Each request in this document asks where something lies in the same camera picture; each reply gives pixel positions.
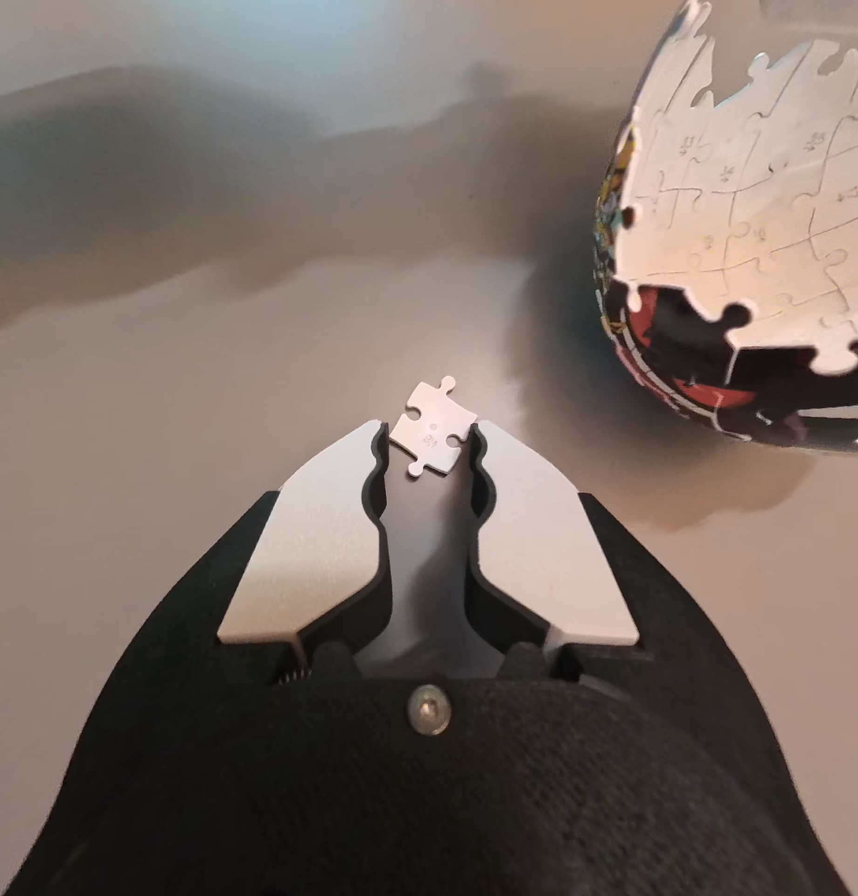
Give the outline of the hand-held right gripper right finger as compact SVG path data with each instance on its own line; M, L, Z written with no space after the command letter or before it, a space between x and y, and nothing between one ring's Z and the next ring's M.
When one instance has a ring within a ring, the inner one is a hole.
M467 621L500 654L516 644L553 663L563 648L636 648L628 608L577 487L503 428L470 430Z

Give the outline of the partly built puzzle ball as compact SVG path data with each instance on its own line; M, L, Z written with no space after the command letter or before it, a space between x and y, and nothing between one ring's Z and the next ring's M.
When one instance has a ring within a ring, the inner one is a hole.
M858 454L858 2L682 2L593 241L602 328L672 412Z

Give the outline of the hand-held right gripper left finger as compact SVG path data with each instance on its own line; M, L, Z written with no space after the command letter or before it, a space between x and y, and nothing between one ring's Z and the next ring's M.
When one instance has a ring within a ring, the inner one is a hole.
M369 420L279 488L217 629L224 645L286 644L301 666L322 644L352 653L393 609L386 508L389 427Z

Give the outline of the square white jigsaw piece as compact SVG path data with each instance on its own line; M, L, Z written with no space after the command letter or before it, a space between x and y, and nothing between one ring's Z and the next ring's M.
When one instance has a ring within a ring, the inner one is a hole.
M445 375L438 386L425 382L413 388L405 413L390 432L390 442L411 457L407 476L416 480L428 469L440 476L455 467L478 416L450 397L456 379Z

